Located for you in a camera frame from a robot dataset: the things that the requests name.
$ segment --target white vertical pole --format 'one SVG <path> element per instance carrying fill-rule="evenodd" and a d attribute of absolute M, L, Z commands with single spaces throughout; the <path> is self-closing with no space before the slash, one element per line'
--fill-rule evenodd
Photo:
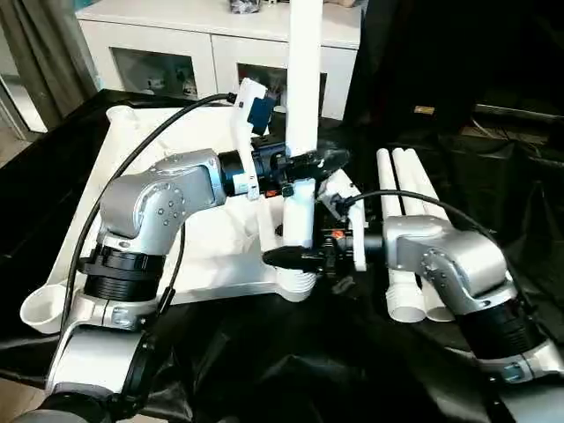
<path fill-rule="evenodd" d="M 321 27 L 323 0 L 290 2 L 290 33 L 286 100 L 286 152 L 298 156 L 317 147 Z M 315 180 L 293 184 L 284 202 L 284 244 L 311 247 L 314 224 Z M 287 300 L 308 297 L 315 274 L 278 270 L 278 283 Z"/>

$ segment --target white cylinder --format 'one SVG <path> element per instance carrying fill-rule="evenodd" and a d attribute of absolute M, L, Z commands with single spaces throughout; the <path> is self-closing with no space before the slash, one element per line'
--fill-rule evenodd
<path fill-rule="evenodd" d="M 376 153 L 378 163 L 378 182 L 380 189 L 396 189 L 396 178 L 394 177 L 394 169 L 391 167 L 391 159 L 388 150 L 381 148 Z M 399 198 L 396 196 L 382 196 L 382 215 L 384 218 L 389 216 L 401 216 L 402 207 L 399 204 Z"/>
<path fill-rule="evenodd" d="M 425 301 L 410 271 L 388 270 L 390 287 L 386 291 L 386 305 L 396 322 L 417 323 L 425 319 Z"/>
<path fill-rule="evenodd" d="M 410 186 L 409 190 L 414 192 L 419 192 L 425 196 L 438 199 L 436 192 L 434 191 L 433 184 L 429 180 L 425 168 L 421 164 L 419 157 L 415 150 L 412 148 L 406 150 L 402 155 L 402 166 L 405 169 L 409 169 L 412 176 L 412 183 L 414 186 Z M 441 218 L 449 220 L 447 213 L 441 207 L 431 204 L 420 202 L 423 205 L 423 214 L 428 214 L 430 216 L 435 216 L 436 218 Z M 454 316 L 450 313 L 447 306 L 441 300 L 441 297 L 437 293 L 434 286 L 424 278 L 421 278 L 421 291 L 423 292 L 423 298 L 425 300 L 425 310 L 429 320 L 434 322 L 452 322 Z"/>
<path fill-rule="evenodd" d="M 286 150 L 290 157 L 316 149 L 323 0 L 290 2 Z"/>
<path fill-rule="evenodd" d="M 391 155 L 394 158 L 394 167 L 396 168 L 399 188 L 404 191 L 418 192 L 417 183 L 412 177 L 410 162 L 408 157 L 405 155 L 404 150 L 396 148 Z M 420 214 L 426 214 L 425 207 L 420 200 L 416 198 L 403 197 L 402 201 L 404 202 L 406 215 L 417 216 Z"/>
<path fill-rule="evenodd" d="M 425 313 L 429 320 L 438 323 L 455 320 L 450 310 L 442 302 L 434 286 L 425 278 L 421 278 L 421 291 L 425 301 Z"/>
<path fill-rule="evenodd" d="M 306 179 L 293 184 L 293 195 L 284 202 L 284 245 L 310 248 L 314 230 L 315 180 Z"/>
<path fill-rule="evenodd" d="M 323 0 L 290 3 L 290 33 L 286 100 L 286 152 L 299 156 L 317 148 L 321 25 Z M 297 181 L 284 202 L 284 245 L 311 247 L 313 240 L 315 180 Z M 316 276 L 278 269 L 277 283 L 289 301 L 302 301 L 313 289 Z"/>
<path fill-rule="evenodd" d="M 431 183 L 431 180 L 429 179 L 429 176 L 427 175 L 427 172 L 425 171 L 425 168 L 423 167 L 421 160 L 419 160 L 419 156 L 417 155 L 415 150 L 413 150 L 412 148 L 405 150 L 405 155 L 409 160 L 413 179 L 417 183 L 417 192 L 438 200 L 439 197 L 437 196 L 437 193 L 433 188 L 433 184 Z M 449 216 L 442 207 L 431 203 L 424 203 L 423 206 L 425 207 L 428 215 L 449 221 Z"/>
<path fill-rule="evenodd" d="M 376 153 L 380 189 L 396 189 L 396 178 L 388 150 L 382 148 Z M 401 216 L 402 209 L 396 196 L 382 196 L 382 215 Z M 415 275 L 410 271 L 388 270 L 390 287 L 386 291 L 386 304 L 392 319 L 401 323 L 416 323 L 425 319 L 423 293 L 417 285 Z"/>

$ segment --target cabinet glass door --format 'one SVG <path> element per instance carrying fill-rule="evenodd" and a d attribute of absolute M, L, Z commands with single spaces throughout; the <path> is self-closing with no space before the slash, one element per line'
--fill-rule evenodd
<path fill-rule="evenodd" d="M 111 50 L 125 91 L 197 100 L 191 57 L 127 48 Z"/>
<path fill-rule="evenodd" d="M 102 88 L 188 100 L 218 92 L 208 33 L 90 20 L 80 27 Z"/>

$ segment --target red component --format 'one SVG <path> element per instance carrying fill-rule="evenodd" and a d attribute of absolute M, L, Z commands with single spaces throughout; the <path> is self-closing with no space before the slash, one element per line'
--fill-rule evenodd
<path fill-rule="evenodd" d="M 341 239 L 345 238 L 345 231 L 339 231 L 339 230 L 336 229 L 331 233 L 331 236 L 333 238 L 335 238 L 336 240 L 341 240 Z"/>

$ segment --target floor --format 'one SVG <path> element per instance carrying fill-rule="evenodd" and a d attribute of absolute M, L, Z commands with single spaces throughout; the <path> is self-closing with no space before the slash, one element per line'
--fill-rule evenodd
<path fill-rule="evenodd" d="M 19 111 L 19 114 L 29 130 L 40 133 L 47 132 L 47 128 L 39 116 L 37 108 L 35 108 L 31 97 L 27 93 L 26 88 L 22 85 L 19 77 L 2 75 L 1 78 L 14 103 L 14 106 Z"/>
<path fill-rule="evenodd" d="M 0 379 L 0 421 L 9 422 L 23 412 L 37 408 L 44 398 L 45 395 L 42 390 Z M 133 419 L 123 421 L 159 423 L 165 420 L 137 415 Z"/>
<path fill-rule="evenodd" d="M 10 128 L 0 126 L 0 167 L 23 152 L 28 146 L 29 143 L 17 139 Z"/>

